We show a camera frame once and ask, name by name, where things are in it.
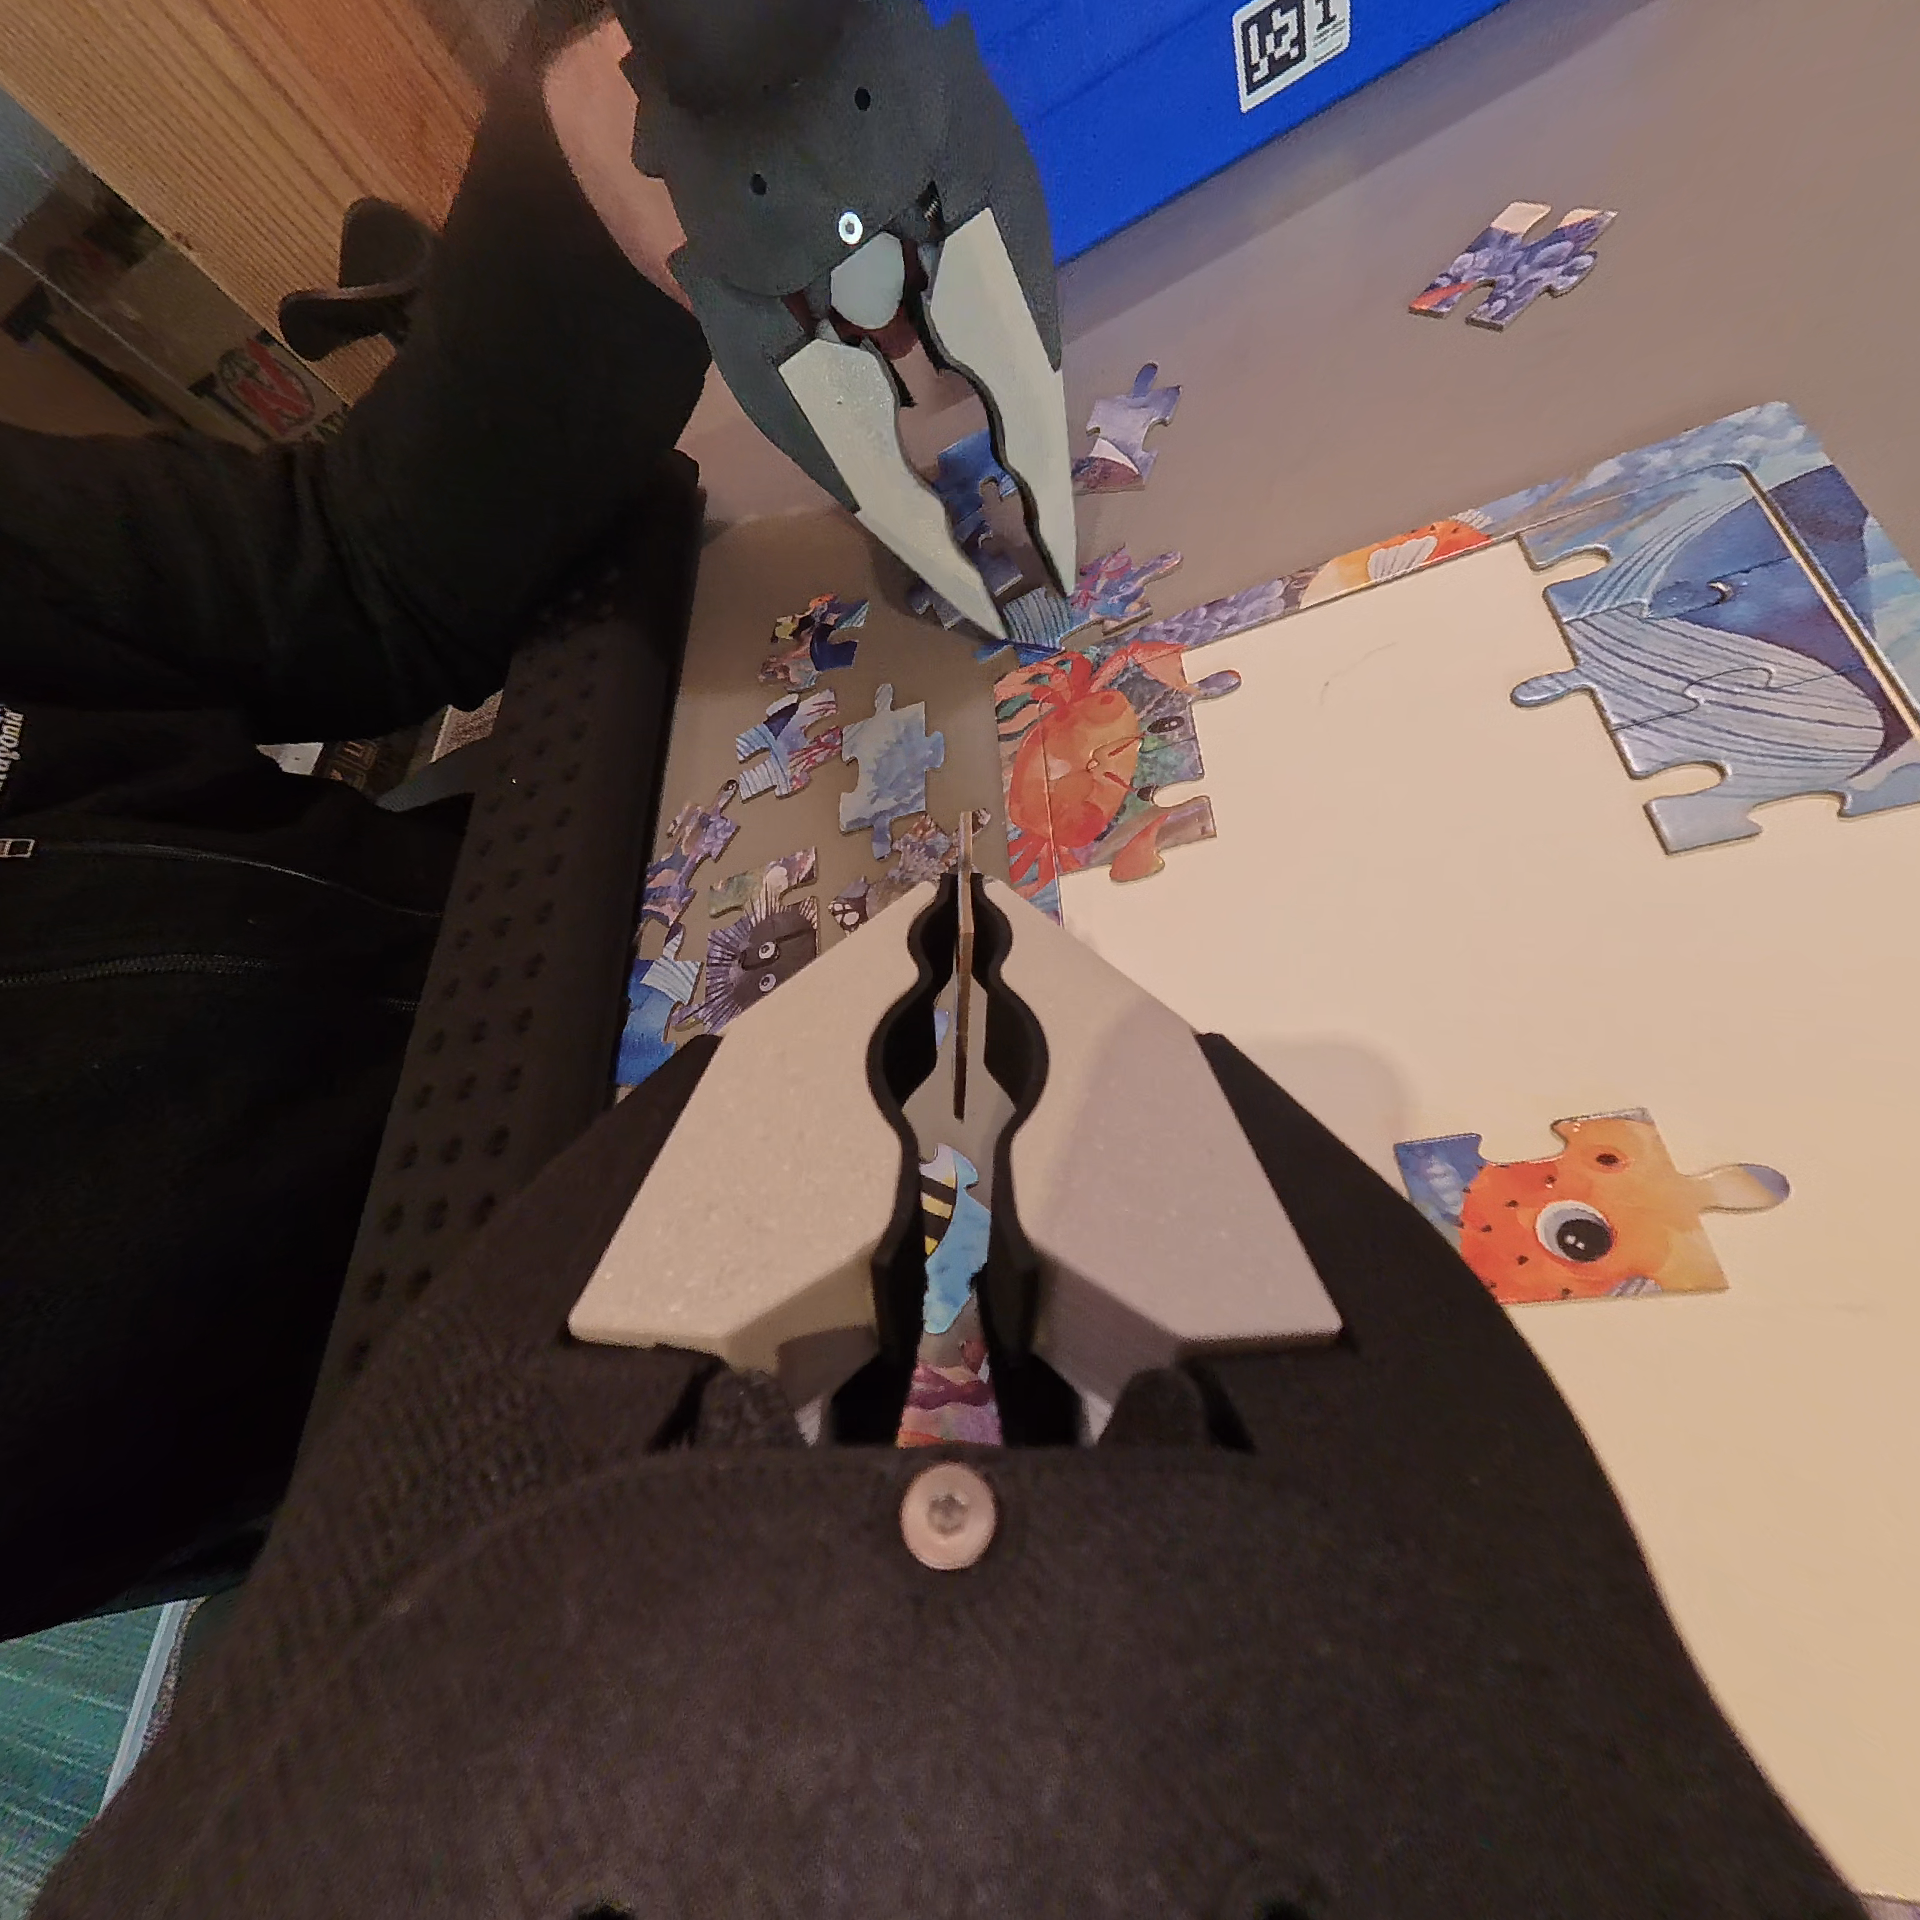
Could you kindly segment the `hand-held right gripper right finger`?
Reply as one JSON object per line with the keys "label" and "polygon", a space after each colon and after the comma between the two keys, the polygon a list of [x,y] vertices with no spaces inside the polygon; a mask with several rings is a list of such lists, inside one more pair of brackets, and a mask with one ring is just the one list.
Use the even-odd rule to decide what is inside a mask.
{"label": "hand-held right gripper right finger", "polygon": [[1186,1020],[971,878],[985,1064],[1013,1099],[979,1306],[1001,1435],[1069,1444],[1189,1358],[1326,1344],[1339,1315]]}

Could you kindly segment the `striped fish puzzle piece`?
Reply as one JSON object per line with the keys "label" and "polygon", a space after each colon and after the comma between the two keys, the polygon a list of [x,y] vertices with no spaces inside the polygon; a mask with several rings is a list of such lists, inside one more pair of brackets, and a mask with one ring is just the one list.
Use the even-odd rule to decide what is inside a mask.
{"label": "striped fish puzzle piece", "polygon": [[950,1330],[987,1261],[992,1214],[974,1198],[974,1183],[974,1163],[950,1143],[940,1143],[920,1165],[924,1333],[931,1336]]}

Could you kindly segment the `black sea urchin puzzle piece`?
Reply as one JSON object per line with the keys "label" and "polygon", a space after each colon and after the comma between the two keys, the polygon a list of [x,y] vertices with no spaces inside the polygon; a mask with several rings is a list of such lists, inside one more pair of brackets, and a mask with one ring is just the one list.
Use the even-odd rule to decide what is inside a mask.
{"label": "black sea urchin puzzle piece", "polygon": [[811,896],[723,925],[707,944],[702,1020],[720,1032],[734,1018],[809,965],[821,949],[818,903]]}

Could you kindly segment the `cardboard jigsaw puzzle piece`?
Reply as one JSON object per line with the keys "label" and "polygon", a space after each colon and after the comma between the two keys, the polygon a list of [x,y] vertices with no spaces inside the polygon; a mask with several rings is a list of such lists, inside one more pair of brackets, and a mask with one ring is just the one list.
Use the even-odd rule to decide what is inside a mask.
{"label": "cardboard jigsaw puzzle piece", "polygon": [[980,814],[969,806],[961,821],[958,862],[953,878],[956,942],[953,942],[953,1006],[950,1006],[950,1115],[968,1117],[969,1104],[969,1023],[974,989],[974,838]]}

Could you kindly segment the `jigsaw puzzle pieces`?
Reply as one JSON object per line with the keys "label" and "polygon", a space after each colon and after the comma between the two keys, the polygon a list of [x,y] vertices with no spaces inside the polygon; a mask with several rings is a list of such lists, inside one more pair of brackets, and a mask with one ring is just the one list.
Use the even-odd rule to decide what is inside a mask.
{"label": "jigsaw puzzle pieces", "polygon": [[657,855],[633,934],[629,1012],[614,1054],[625,1096],[698,1038],[707,944],[734,920],[811,896],[818,955],[1008,831],[996,684],[1061,651],[1129,640],[1153,590],[1182,564],[1146,539],[1162,504],[1118,444],[1088,437],[1090,535],[1061,596],[1017,528],[1017,490],[977,404],[917,427],[931,483],[1014,642],[992,646],[840,509],[731,518],[707,531],[664,775]]}

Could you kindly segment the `orange coral puzzle piece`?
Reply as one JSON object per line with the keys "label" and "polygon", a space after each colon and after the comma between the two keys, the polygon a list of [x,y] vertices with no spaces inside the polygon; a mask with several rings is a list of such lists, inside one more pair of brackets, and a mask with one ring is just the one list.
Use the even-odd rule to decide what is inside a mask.
{"label": "orange coral puzzle piece", "polygon": [[1086,789],[1092,802],[1153,794],[1202,775],[1193,706],[1233,695],[1225,668],[1189,680],[1186,648],[1126,640],[1102,654],[1058,654],[996,684],[1000,766],[1008,789]]}

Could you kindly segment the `orange claw puzzle piece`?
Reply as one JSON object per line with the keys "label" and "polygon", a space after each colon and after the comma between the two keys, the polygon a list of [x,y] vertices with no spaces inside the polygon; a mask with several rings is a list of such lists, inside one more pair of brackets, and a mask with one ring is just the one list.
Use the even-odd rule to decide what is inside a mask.
{"label": "orange claw puzzle piece", "polygon": [[1001,784],[1014,891],[1048,910],[1064,876],[1107,868],[1114,880],[1146,880],[1162,872],[1166,853],[1216,836],[1209,798],[1166,806],[1153,789],[1129,786],[1088,800],[1076,779],[1051,784],[1038,763],[1005,771]]}

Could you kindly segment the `orange pufferfish puzzle piece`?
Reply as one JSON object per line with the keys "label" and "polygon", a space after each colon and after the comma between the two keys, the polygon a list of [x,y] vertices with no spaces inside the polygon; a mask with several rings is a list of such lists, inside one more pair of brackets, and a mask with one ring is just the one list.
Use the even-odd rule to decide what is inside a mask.
{"label": "orange pufferfish puzzle piece", "polygon": [[1504,1306],[1726,1288],[1701,1216],[1774,1210],[1790,1194],[1761,1163],[1678,1171],[1645,1110],[1552,1128],[1563,1147],[1536,1162],[1489,1162],[1478,1136],[1395,1147],[1409,1199]]}

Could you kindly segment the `purple bubble puzzle piece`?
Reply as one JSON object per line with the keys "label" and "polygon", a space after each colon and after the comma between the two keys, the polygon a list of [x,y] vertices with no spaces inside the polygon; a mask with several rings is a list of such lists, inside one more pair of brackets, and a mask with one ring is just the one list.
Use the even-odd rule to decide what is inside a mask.
{"label": "purple bubble puzzle piece", "polygon": [[1409,301],[1414,315],[1446,315],[1461,296],[1489,288],[1470,325],[1504,328],[1540,295],[1566,295],[1595,266],[1595,247],[1617,219],[1611,207],[1573,207],[1555,229],[1529,237],[1549,212],[1546,203],[1513,200]]}

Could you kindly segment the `joined blue whale puzzle section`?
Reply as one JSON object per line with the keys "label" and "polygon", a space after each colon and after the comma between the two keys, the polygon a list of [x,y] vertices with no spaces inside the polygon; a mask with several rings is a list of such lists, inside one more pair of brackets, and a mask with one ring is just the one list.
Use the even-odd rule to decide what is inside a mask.
{"label": "joined blue whale puzzle section", "polygon": [[1771,485],[1715,463],[1552,518],[1520,539],[1528,559],[1594,548],[1604,564],[1547,587],[1574,662],[1512,700],[1590,693],[1636,776],[1717,767],[1645,805],[1669,853],[1741,840],[1774,800],[1830,794],[1846,819],[1912,806],[1916,732],[1868,661],[1890,637],[1870,607],[1875,533],[1822,455]]}

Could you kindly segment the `person's left forearm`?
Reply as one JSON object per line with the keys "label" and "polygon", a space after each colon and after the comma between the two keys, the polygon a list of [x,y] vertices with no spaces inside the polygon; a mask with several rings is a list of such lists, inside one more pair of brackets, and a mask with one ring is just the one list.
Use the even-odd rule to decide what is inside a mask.
{"label": "person's left forearm", "polygon": [[406,346],[329,440],[2,437],[2,695],[385,734],[506,677],[636,515],[708,357],[589,211],[539,27],[488,110]]}

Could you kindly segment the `person's left hand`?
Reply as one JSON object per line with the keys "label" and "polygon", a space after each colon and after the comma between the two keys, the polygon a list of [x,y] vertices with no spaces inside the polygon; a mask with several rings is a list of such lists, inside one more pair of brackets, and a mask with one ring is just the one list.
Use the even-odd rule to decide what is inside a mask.
{"label": "person's left hand", "polygon": [[546,118],[584,197],[619,251],[661,293],[688,306],[670,258],[686,232],[666,184],[633,159],[638,98],[622,62],[629,35],[614,15],[562,45],[544,66]]}

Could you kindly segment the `black perforated padded panel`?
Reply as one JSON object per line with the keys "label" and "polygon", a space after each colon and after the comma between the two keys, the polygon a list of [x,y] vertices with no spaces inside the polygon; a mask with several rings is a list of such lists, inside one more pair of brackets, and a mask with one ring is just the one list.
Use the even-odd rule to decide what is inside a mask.
{"label": "black perforated padded panel", "polygon": [[513,661],[313,1424],[377,1341],[609,1101],[705,522],[674,453]]}

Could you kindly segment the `cardboard box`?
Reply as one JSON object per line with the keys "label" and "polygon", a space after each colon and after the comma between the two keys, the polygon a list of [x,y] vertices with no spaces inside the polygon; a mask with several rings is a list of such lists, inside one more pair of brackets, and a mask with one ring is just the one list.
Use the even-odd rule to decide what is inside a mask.
{"label": "cardboard box", "polygon": [[468,711],[442,706],[419,726],[404,726],[387,735],[272,742],[261,746],[258,752],[288,775],[332,779],[373,800],[385,800],[420,776],[435,760],[488,739],[497,723],[499,701],[501,693],[494,693]]}

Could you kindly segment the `person's black fleece jacket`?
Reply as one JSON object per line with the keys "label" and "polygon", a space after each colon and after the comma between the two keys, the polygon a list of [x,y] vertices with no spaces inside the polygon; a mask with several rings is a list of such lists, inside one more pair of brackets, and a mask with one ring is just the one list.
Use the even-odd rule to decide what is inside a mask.
{"label": "person's black fleece jacket", "polygon": [[462,836],[232,714],[5,708],[5,1636],[281,1498]]}

